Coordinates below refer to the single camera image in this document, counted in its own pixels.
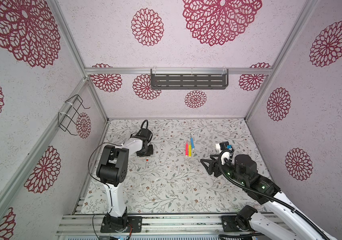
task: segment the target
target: floral tablecloth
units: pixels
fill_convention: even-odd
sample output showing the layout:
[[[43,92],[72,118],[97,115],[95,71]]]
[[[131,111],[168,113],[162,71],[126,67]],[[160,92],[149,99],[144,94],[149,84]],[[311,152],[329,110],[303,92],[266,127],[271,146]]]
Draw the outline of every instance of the floral tablecloth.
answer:
[[[120,144],[137,132],[143,120],[112,120],[106,142]],[[237,212],[245,205],[263,207],[223,176],[208,175],[200,163],[214,154],[214,144],[229,141],[237,154],[248,154],[257,162],[258,172],[270,177],[244,120],[162,119],[149,120],[154,154],[131,155],[123,184],[129,213]],[[193,136],[195,150],[185,156],[185,141]],[[108,195],[102,184],[92,179],[82,214],[107,213]]]

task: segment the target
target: wire rack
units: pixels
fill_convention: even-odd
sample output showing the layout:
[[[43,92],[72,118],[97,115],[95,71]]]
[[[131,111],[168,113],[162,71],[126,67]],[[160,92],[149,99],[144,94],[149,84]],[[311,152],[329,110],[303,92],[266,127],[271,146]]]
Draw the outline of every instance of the wire rack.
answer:
[[[74,105],[76,105],[76,103],[79,103],[79,106],[77,108],[74,107]],[[70,97],[68,100],[66,100],[66,103],[68,103],[71,107],[68,109],[68,111],[65,112],[59,112],[58,113],[58,126],[64,131],[64,132],[69,132],[69,134],[73,135],[73,136],[77,136],[77,134],[73,134],[69,131],[68,127],[71,124],[71,122],[73,122],[76,125],[76,122],[73,121],[73,118],[76,116],[76,114],[79,116],[80,113],[78,112],[80,107],[83,107],[84,109],[88,109],[86,107],[84,107],[83,105],[83,99],[78,95],[73,95],[72,97]],[[73,109],[75,110],[75,112],[73,113],[72,116],[70,116],[68,113],[70,112],[70,110]],[[66,120],[66,118],[69,119],[68,124],[65,126],[63,125],[63,122]]]

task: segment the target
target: wall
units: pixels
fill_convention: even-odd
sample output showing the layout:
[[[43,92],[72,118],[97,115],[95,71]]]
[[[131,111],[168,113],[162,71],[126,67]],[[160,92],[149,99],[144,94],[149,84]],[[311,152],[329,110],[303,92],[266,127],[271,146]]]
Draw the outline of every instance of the wall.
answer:
[[[45,1],[35,1],[33,6],[28,2],[17,5],[0,2],[0,192],[81,79]],[[98,114],[93,100],[87,98],[92,106],[90,111]],[[29,214],[47,227],[36,229],[35,234],[46,231],[50,236],[57,226],[53,224],[63,213],[71,212],[86,171],[85,155],[95,147],[102,129],[103,121],[94,114],[89,113],[93,125],[86,142],[78,136],[73,136],[79,138],[77,142],[67,139],[67,135],[55,138],[52,144],[63,160],[60,174],[49,176],[46,192],[22,195],[22,200],[33,207],[27,208],[20,198],[11,204],[2,223],[9,232],[0,231],[0,238],[9,239],[14,229],[17,235],[31,229]],[[78,146],[78,152],[71,144]],[[32,214],[35,209],[40,211],[38,215]]]
[[[342,24],[334,23],[340,21],[341,1],[318,3],[249,121],[276,183],[338,239],[342,239]],[[325,49],[330,58],[321,57]]]
[[[304,1],[246,2],[59,0],[88,67],[270,67]],[[199,91],[191,108],[191,91],[160,93],[137,77],[93,77],[109,117],[244,117],[264,79],[231,75],[225,91]]]

